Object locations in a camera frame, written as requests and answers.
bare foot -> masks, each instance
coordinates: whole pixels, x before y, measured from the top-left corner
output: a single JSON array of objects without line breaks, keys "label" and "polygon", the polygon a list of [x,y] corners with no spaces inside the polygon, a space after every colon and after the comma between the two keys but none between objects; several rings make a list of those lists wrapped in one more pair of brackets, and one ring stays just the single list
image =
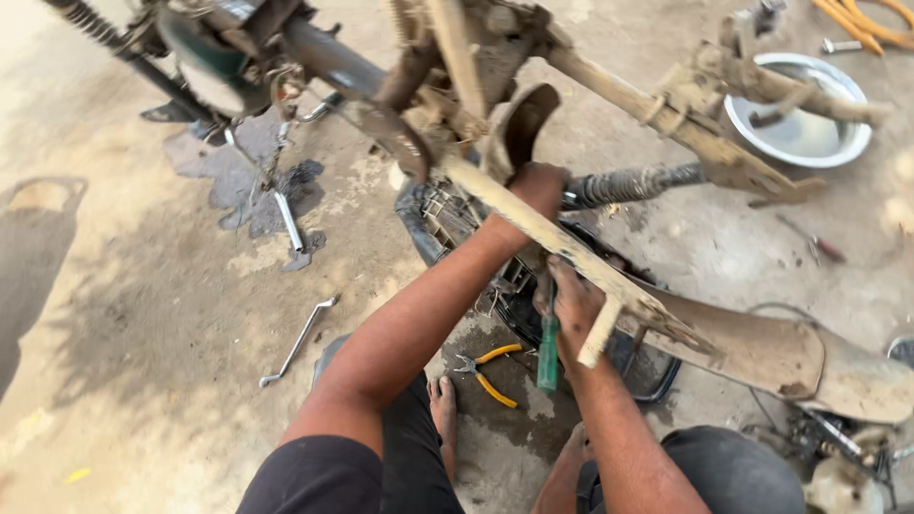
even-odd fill
[{"label": "bare foot", "polygon": [[571,437],[562,447],[546,484],[539,491],[537,503],[532,512],[572,514],[576,508],[576,493],[580,467],[593,458],[593,450],[587,440],[584,422],[575,425]]},{"label": "bare foot", "polygon": [[454,385],[447,376],[432,380],[428,385],[431,419],[441,435],[441,458],[448,478],[454,480],[457,451],[457,401],[454,399]]}]

screwdriver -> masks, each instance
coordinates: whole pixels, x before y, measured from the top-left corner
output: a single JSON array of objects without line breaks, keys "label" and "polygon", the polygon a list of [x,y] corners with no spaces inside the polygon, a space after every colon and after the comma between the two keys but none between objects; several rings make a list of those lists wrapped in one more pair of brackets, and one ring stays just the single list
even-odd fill
[{"label": "screwdriver", "polygon": [[553,392],[558,386],[556,372],[556,366],[558,365],[556,289],[556,279],[550,275],[548,306],[546,315],[543,316],[543,340],[539,343],[539,363],[537,365],[537,387],[545,392]]},{"label": "screwdriver", "polygon": [[774,216],[778,220],[780,220],[781,223],[783,223],[784,225],[787,225],[788,227],[793,229],[793,231],[795,231],[796,233],[798,233],[801,236],[803,236],[804,238],[806,238],[806,240],[808,242],[810,242],[812,244],[812,246],[814,246],[815,248],[822,251],[822,254],[825,257],[828,257],[829,259],[831,259],[834,262],[846,262],[847,261],[847,258],[845,257],[845,255],[843,253],[841,253],[840,250],[835,248],[830,242],[823,240],[823,239],[819,239],[819,237],[816,236],[815,234],[811,234],[811,233],[807,232],[806,230],[803,230],[799,225],[797,225],[793,221],[790,221],[786,216],[784,216],[780,212],[775,214]]}]

knee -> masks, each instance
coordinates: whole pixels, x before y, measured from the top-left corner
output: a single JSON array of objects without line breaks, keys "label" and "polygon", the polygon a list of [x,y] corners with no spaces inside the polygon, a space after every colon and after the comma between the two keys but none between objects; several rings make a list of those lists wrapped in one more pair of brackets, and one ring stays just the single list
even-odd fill
[{"label": "knee", "polygon": [[321,375],[324,374],[324,371],[327,370],[327,367],[330,366],[330,362],[336,356],[336,352],[343,346],[343,343],[349,336],[352,334],[343,334],[340,337],[334,339],[334,342],[327,345],[327,348],[324,348],[324,351],[321,352],[321,357],[314,363],[314,377],[311,378],[311,389],[314,389],[314,384],[317,383],[317,379],[321,378]]},{"label": "knee", "polygon": [[662,446],[712,512],[804,512],[800,479],[764,444],[697,426],[672,432]]}]

hand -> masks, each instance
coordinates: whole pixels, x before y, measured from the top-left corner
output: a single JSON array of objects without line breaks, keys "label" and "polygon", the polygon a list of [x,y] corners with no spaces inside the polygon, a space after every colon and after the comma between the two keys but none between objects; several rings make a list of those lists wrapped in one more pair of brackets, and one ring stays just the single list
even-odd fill
[{"label": "hand", "polygon": [[[558,356],[562,359],[565,370],[571,373],[580,366],[578,352],[597,320],[606,301],[606,294],[587,279],[578,278],[574,268],[559,257],[550,255],[547,263],[549,274],[555,277],[557,287],[555,312],[561,324],[557,341]],[[540,275],[534,295],[534,306],[541,315],[546,313],[548,280],[548,274]]]},{"label": "hand", "polygon": [[[568,170],[562,167],[527,163],[517,170],[508,184],[508,190],[550,221],[555,221],[567,175]],[[497,226],[508,240],[517,242],[519,247],[529,242],[524,232],[497,213],[490,215],[485,224]]]}]

green screwdriver handle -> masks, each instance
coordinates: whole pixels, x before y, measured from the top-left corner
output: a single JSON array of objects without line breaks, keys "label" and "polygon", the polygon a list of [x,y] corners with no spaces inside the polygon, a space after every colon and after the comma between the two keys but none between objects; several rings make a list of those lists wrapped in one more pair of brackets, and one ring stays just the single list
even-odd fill
[{"label": "green screwdriver handle", "polygon": [[556,368],[558,366],[558,348],[556,334],[558,318],[555,315],[543,316],[543,342],[539,344],[539,364],[537,366],[537,387],[545,392],[553,392],[558,386]]}]

